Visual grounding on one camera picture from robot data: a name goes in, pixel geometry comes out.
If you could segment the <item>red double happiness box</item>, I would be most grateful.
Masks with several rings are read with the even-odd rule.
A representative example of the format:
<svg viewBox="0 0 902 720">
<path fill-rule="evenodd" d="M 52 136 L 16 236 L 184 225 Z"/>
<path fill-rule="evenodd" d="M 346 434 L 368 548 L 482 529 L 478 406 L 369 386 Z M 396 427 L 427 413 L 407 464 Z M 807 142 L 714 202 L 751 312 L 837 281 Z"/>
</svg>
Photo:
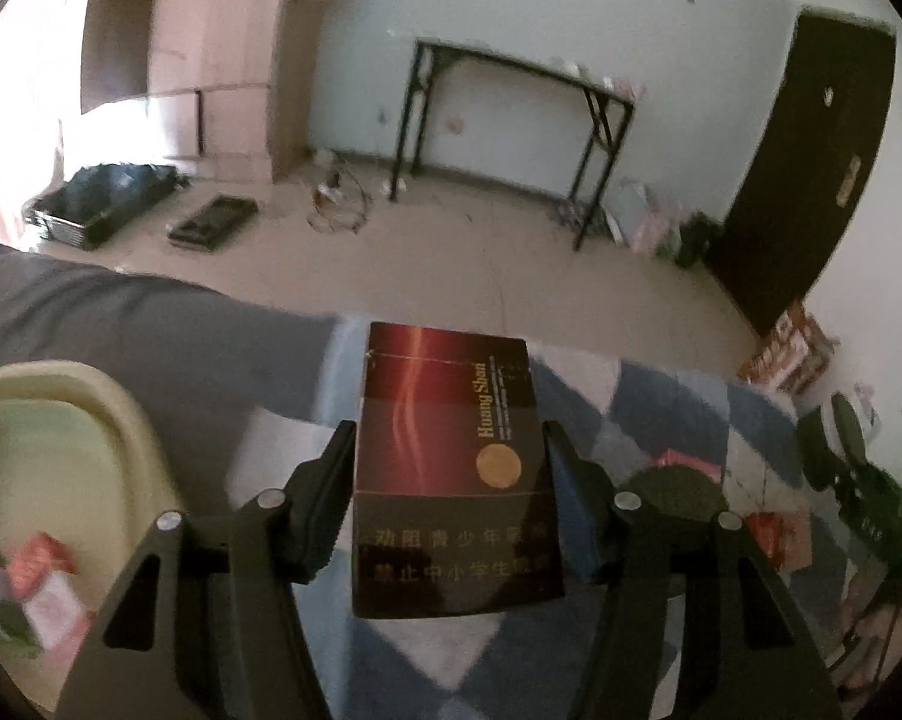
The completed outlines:
<svg viewBox="0 0 902 720">
<path fill-rule="evenodd" d="M 36 644 L 70 665 L 97 613 L 80 600 L 69 548 L 49 533 L 38 532 L 15 551 L 7 572 Z"/>
</svg>

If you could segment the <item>dark red Huangshan box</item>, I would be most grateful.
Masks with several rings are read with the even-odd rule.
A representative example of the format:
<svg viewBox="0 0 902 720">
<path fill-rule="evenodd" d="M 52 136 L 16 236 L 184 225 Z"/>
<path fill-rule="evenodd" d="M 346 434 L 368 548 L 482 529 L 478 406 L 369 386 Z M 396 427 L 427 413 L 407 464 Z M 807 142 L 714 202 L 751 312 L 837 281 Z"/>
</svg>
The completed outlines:
<svg viewBox="0 0 902 720">
<path fill-rule="evenodd" d="M 563 596 L 554 472 L 524 341 L 371 324 L 352 556 L 353 611 L 365 619 Z"/>
</svg>

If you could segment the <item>red envelope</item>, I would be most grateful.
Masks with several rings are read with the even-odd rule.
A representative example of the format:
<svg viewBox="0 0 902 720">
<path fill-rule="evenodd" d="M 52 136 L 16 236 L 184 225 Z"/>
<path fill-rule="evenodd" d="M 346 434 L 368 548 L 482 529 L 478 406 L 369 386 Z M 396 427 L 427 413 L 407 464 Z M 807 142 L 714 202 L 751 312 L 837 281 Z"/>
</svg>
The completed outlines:
<svg viewBox="0 0 902 720">
<path fill-rule="evenodd" d="M 744 522 L 775 571 L 802 571 L 814 561 L 809 512 L 753 512 Z"/>
</svg>

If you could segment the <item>black rectangular box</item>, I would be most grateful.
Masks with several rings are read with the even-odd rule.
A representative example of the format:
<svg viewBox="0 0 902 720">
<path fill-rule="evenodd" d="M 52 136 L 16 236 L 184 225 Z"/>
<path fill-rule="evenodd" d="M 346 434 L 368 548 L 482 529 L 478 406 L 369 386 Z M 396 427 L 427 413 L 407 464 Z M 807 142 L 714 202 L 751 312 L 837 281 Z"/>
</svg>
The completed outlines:
<svg viewBox="0 0 902 720">
<path fill-rule="evenodd" d="M 801 416 L 796 439 L 802 472 L 815 491 L 840 484 L 869 484 L 877 472 L 867 460 L 858 411 L 846 395 L 832 395 L 823 405 Z"/>
</svg>

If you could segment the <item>black round tin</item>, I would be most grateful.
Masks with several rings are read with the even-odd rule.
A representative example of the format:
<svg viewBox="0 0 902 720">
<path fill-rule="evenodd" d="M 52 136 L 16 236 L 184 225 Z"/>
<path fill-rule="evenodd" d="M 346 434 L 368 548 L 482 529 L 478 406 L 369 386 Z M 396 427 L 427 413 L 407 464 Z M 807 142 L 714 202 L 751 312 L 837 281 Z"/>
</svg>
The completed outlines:
<svg viewBox="0 0 902 720">
<path fill-rule="evenodd" d="M 654 466 L 633 475 L 625 491 L 666 517 L 709 523 L 729 509 L 721 484 L 684 465 Z"/>
</svg>

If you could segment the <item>white paper sheet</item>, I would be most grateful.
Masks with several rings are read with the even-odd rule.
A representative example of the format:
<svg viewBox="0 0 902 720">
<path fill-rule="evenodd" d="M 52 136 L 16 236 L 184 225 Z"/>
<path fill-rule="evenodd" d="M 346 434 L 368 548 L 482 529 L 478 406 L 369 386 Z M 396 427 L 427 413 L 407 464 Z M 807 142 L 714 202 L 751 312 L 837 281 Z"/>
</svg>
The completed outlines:
<svg viewBox="0 0 902 720">
<path fill-rule="evenodd" d="M 284 488 L 296 466 L 323 453 L 332 434 L 332 427 L 256 408 L 225 475 L 231 508 L 236 511 L 266 489 Z"/>
</svg>

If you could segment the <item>printed cardboard box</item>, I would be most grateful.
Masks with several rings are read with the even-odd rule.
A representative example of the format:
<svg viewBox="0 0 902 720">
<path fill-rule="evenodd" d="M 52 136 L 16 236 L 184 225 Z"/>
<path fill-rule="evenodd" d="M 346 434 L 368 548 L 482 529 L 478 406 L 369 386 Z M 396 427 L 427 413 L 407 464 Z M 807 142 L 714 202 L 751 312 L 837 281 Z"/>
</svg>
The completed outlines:
<svg viewBox="0 0 902 720">
<path fill-rule="evenodd" d="M 802 302 L 794 302 L 776 320 L 759 351 L 739 367 L 737 379 L 767 392 L 804 395 L 828 369 L 838 344 Z"/>
</svg>

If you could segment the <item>beige plastic basin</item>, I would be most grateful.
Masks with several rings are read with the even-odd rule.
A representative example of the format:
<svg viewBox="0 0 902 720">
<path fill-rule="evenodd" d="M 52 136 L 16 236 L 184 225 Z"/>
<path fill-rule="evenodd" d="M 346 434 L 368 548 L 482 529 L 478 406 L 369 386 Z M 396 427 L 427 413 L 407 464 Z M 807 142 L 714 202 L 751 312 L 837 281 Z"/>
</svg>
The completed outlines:
<svg viewBox="0 0 902 720">
<path fill-rule="evenodd" d="M 38 532 L 69 548 L 80 600 L 95 613 L 137 544 L 179 496 L 160 442 L 131 395 L 78 362 L 0 369 L 0 556 Z M 69 673 L 40 649 L 0 652 L 15 688 L 53 710 Z"/>
</svg>

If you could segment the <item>dark grey bed sheet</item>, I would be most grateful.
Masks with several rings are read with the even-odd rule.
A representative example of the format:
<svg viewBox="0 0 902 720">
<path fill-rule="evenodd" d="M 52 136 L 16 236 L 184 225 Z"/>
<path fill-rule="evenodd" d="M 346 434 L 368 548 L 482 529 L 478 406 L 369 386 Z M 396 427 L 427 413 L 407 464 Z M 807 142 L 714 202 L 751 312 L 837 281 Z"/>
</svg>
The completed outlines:
<svg viewBox="0 0 902 720">
<path fill-rule="evenodd" d="M 108 374 L 154 426 L 189 511 L 228 511 L 225 475 L 256 408 L 332 427 L 360 374 L 334 317 L 239 302 L 0 245 L 0 367 L 76 361 Z"/>
</svg>

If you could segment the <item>black bag by door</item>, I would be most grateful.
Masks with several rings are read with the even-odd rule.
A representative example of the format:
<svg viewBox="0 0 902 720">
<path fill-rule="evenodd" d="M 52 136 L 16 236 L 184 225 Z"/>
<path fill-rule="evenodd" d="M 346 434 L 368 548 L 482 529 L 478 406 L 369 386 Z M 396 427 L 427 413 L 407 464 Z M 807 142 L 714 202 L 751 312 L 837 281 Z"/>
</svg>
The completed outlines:
<svg viewBox="0 0 902 720">
<path fill-rule="evenodd" d="M 679 226 L 680 245 L 674 263 L 691 268 L 705 257 L 706 251 L 723 234 L 723 225 L 702 211 L 695 211 Z"/>
</svg>

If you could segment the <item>pink plastic bag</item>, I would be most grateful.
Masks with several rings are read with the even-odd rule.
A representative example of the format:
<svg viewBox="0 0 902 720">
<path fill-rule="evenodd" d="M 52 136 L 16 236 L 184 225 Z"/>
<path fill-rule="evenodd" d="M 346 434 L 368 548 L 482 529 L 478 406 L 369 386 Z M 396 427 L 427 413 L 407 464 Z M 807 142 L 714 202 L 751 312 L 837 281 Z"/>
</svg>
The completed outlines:
<svg viewBox="0 0 902 720">
<path fill-rule="evenodd" d="M 633 234 L 630 249 L 645 257 L 672 259 L 680 249 L 679 221 L 669 211 L 648 208 Z"/>
</svg>

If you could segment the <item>black foam tray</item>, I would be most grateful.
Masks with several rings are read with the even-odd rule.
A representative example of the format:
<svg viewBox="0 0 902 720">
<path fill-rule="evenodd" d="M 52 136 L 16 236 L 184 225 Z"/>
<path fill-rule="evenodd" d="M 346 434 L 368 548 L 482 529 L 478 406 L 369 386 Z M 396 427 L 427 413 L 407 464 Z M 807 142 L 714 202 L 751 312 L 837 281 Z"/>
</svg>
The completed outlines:
<svg viewBox="0 0 902 720">
<path fill-rule="evenodd" d="M 259 213 L 259 203 L 245 197 L 217 195 L 186 220 L 176 223 L 166 239 L 179 249 L 214 252 Z"/>
</svg>

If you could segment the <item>open black suitcase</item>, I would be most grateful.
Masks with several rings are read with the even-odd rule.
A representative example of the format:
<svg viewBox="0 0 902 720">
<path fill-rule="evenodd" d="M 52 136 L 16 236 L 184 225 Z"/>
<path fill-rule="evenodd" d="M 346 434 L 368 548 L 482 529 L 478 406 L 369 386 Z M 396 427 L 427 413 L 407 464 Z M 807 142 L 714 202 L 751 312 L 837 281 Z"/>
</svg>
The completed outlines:
<svg viewBox="0 0 902 720">
<path fill-rule="evenodd" d="M 70 181 L 30 200 L 23 222 L 45 241 L 95 250 L 188 184 L 176 167 L 163 164 L 82 167 Z"/>
</svg>

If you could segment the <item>black leg folding table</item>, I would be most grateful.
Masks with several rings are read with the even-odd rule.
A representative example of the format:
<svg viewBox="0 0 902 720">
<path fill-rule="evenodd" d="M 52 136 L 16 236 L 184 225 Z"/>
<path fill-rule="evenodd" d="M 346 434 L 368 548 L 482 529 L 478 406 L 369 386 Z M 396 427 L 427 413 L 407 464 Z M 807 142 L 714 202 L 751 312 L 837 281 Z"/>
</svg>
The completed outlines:
<svg viewBox="0 0 902 720">
<path fill-rule="evenodd" d="M 412 41 L 387 198 L 426 166 L 557 200 L 579 249 L 635 117 L 636 96 L 573 62 L 542 64 L 481 43 Z"/>
</svg>

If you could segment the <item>wooden wardrobe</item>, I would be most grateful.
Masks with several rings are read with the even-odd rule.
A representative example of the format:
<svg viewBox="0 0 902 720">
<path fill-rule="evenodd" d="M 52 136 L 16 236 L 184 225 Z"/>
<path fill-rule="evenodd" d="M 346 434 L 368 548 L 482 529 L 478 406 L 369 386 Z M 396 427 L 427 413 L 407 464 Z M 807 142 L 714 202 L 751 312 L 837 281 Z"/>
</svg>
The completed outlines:
<svg viewBox="0 0 902 720">
<path fill-rule="evenodd" d="M 305 151 L 316 0 L 77 0 L 77 112 L 65 169 L 171 164 L 277 181 Z"/>
</svg>

